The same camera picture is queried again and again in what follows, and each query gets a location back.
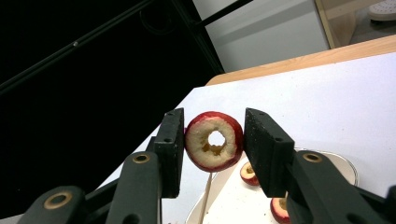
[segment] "red apple skin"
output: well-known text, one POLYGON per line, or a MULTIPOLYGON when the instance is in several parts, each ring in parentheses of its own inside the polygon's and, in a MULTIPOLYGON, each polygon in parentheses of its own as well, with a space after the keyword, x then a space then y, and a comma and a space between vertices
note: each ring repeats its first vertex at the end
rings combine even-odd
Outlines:
POLYGON ((280 200, 286 200, 285 198, 272 198, 271 199, 271 213, 274 217, 274 219, 279 223, 279 224, 290 224, 290 217, 288 210, 283 209, 280 206, 279 201, 280 200))
POLYGON ((253 168, 250 165, 250 161, 247 161, 241 168, 239 173, 241 175, 242 180, 249 184, 250 186, 259 186, 259 178, 257 178, 256 174, 253 171, 253 168))
POLYGON ((244 134, 243 134, 243 130, 242 130, 242 127, 239 124, 239 122, 236 119, 234 119, 233 117, 231 117, 227 114, 218 112, 218 111, 206 111, 204 113, 199 114, 197 117, 195 117, 194 119, 192 119, 190 121, 189 125, 186 128, 186 132, 185 132, 185 148, 186 148, 187 155, 199 169, 209 172, 209 173, 220 172, 220 171, 223 171, 223 170, 235 165, 241 159, 242 152, 243 152, 243 145, 244 145, 243 141, 244 141, 244 134), (224 161, 222 164, 220 164, 218 166, 208 167, 206 164, 198 162, 190 153, 188 135, 191 134, 190 129, 194 124, 196 124, 200 121, 206 120, 206 119, 213 119, 213 118, 223 119, 229 125, 232 126, 234 134, 235 134, 234 144, 236 146, 236 150, 235 150, 233 156, 230 159, 224 161))

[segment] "wooden table edge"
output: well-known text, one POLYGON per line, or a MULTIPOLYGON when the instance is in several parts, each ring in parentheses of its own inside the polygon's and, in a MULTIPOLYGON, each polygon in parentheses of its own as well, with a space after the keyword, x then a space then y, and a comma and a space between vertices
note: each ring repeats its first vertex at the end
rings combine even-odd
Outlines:
POLYGON ((329 49, 318 53, 268 63, 212 77, 206 86, 232 82, 254 77, 264 77, 293 70, 314 67, 330 63, 340 63, 359 58, 396 52, 396 35, 389 35, 374 40, 329 49))

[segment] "wooden surface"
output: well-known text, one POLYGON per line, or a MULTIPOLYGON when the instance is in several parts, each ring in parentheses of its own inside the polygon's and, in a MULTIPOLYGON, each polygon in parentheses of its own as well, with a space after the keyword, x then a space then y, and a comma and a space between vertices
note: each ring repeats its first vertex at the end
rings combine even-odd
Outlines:
POLYGON ((211 78, 206 83, 206 86, 253 77, 263 77, 324 64, 340 63, 391 52, 396 52, 396 35, 217 75, 211 78))
POLYGON ((330 49, 349 44, 356 28, 357 10, 382 0, 315 0, 330 49))

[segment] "metal rod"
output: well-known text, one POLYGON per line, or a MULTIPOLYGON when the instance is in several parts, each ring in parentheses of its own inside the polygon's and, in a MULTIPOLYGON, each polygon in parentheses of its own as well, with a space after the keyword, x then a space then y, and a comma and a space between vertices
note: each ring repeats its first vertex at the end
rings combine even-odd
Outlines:
POLYGON ((209 191, 210 191, 211 183, 212 183, 212 173, 210 173, 209 178, 207 179, 206 189, 205 189, 205 194, 204 194, 204 200, 202 201, 201 214, 199 216, 199 222, 198 222, 199 224, 202 224, 204 222, 207 198, 209 197, 209 191))
POLYGON ((215 14, 211 15, 210 17, 204 19, 203 21, 199 21, 197 23, 197 26, 199 28, 203 28, 205 26, 207 26, 208 24, 212 23, 213 21, 216 21, 218 19, 220 19, 221 17, 229 14, 230 12, 235 11, 236 9, 246 5, 247 3, 251 2, 253 0, 237 0, 233 3, 231 3, 230 5, 228 5, 227 7, 225 7, 224 9, 216 12, 215 14))

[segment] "small apple piece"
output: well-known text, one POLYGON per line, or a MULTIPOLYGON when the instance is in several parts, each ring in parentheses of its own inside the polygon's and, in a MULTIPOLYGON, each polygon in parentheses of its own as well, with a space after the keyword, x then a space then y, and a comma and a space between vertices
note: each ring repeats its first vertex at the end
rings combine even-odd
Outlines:
POLYGON ((242 156, 244 134, 233 117, 206 111, 195 117, 187 126, 185 148, 191 161, 201 170, 214 173, 235 165, 242 156), (211 145, 209 136, 219 132, 224 137, 221 146, 211 145))
POLYGON ((250 186, 259 186, 259 178, 257 178, 256 174, 253 171, 253 167, 251 167, 250 161, 247 161, 241 168, 240 172, 241 178, 245 181, 245 183, 250 186))
POLYGON ((290 217, 286 208, 286 198, 272 198, 270 207, 271 213, 278 223, 290 224, 290 217))

